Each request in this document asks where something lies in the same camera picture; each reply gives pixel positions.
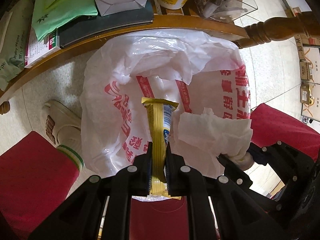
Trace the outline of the person's red trouser leg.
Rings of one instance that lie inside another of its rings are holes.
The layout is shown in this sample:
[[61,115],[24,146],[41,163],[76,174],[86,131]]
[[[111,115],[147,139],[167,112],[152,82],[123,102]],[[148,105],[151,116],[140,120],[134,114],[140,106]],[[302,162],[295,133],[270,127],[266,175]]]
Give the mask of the person's red trouser leg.
[[27,239],[65,200],[84,166],[77,146],[32,131],[1,155],[1,239]]
[[278,141],[308,155],[313,161],[319,155],[319,133],[301,121],[266,104],[251,113],[252,142],[259,147]]

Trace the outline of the white red plastic bag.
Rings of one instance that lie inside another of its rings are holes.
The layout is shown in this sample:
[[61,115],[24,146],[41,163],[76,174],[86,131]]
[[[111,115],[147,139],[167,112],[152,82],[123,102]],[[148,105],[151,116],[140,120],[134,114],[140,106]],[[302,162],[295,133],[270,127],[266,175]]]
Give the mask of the white red plastic bag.
[[181,114],[211,108],[223,119],[250,119],[248,76],[234,43],[186,29],[118,36],[85,69],[80,102],[87,168],[109,177],[146,152],[151,136],[143,97],[178,103],[169,135],[178,155]]

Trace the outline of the baby wipes pack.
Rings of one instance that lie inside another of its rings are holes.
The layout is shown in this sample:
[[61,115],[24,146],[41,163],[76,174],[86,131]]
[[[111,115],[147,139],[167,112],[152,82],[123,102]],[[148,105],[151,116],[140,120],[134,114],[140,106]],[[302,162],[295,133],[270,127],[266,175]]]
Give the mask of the baby wipes pack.
[[34,5],[20,0],[1,18],[0,87],[5,91],[9,81],[25,66],[25,51],[29,37]]

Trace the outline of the red plastic stool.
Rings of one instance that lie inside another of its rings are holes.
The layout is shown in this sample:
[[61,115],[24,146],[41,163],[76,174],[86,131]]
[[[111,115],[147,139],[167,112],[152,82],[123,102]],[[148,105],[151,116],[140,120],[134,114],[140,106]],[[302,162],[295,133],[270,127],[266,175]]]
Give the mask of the red plastic stool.
[[189,239],[187,197],[156,202],[133,199],[129,239]]

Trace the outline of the dark book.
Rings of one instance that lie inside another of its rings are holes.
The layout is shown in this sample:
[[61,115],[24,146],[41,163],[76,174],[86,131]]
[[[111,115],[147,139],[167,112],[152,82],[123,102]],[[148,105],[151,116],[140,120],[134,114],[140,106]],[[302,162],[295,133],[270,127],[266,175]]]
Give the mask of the dark book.
[[58,28],[60,47],[66,48],[104,32],[150,24],[153,22],[151,0],[141,9],[122,11],[107,16],[81,16]]

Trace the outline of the person's right red trouser leg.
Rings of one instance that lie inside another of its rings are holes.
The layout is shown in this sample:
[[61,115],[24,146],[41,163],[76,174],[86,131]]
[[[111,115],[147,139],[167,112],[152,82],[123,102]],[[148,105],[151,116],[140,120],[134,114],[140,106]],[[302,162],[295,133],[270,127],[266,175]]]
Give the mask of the person's right red trouser leg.
[[319,155],[319,133],[301,121],[266,104],[251,113],[252,142],[259,147],[278,141],[308,155],[313,161]]

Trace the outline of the red white medicine box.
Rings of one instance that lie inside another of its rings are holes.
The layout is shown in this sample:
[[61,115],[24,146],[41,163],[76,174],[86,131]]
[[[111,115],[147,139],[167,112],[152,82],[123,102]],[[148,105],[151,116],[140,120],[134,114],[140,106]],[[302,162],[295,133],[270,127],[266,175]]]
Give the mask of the red white medicine box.
[[60,50],[60,38],[57,30],[52,31],[41,40],[37,40],[35,30],[30,29],[25,52],[25,68],[31,68],[45,57]]

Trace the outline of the yellow snack wrapper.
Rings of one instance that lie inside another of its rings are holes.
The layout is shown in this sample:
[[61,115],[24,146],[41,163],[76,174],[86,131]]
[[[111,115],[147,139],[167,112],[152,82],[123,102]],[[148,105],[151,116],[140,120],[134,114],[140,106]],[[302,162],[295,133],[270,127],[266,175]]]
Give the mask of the yellow snack wrapper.
[[165,157],[169,143],[172,113],[178,103],[156,98],[142,98],[147,111],[149,130],[152,139],[151,195],[170,197],[165,178]]

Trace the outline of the white tissue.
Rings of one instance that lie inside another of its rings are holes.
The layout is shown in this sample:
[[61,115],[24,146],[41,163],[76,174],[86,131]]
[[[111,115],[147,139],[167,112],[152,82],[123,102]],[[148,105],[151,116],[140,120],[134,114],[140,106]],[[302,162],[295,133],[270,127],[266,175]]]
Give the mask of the white tissue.
[[217,159],[220,154],[243,171],[252,167],[254,160],[248,152],[252,135],[251,119],[223,119],[204,108],[202,114],[180,115],[178,151],[187,165],[216,178],[225,169]]

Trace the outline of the person's left red trouser leg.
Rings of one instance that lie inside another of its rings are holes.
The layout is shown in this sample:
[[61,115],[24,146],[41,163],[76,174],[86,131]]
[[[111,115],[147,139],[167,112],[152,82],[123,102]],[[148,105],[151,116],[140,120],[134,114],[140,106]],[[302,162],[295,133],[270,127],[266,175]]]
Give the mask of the person's left red trouser leg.
[[77,146],[32,131],[1,155],[1,239],[27,239],[65,200],[84,166]]

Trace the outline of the beige slipper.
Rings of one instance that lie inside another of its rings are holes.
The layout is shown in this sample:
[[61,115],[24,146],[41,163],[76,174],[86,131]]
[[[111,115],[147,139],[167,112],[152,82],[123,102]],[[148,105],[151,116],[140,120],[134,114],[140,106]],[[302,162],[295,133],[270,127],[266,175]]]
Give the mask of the beige slipper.
[[56,100],[44,103],[41,123],[47,138],[55,146],[66,146],[78,151],[81,148],[81,119]]

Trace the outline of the green wipes pack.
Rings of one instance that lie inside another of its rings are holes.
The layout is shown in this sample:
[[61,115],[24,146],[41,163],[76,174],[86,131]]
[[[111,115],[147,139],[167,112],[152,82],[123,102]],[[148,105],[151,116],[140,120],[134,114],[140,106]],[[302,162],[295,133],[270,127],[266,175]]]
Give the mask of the green wipes pack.
[[95,0],[35,0],[31,26],[40,41],[80,16],[97,16]]

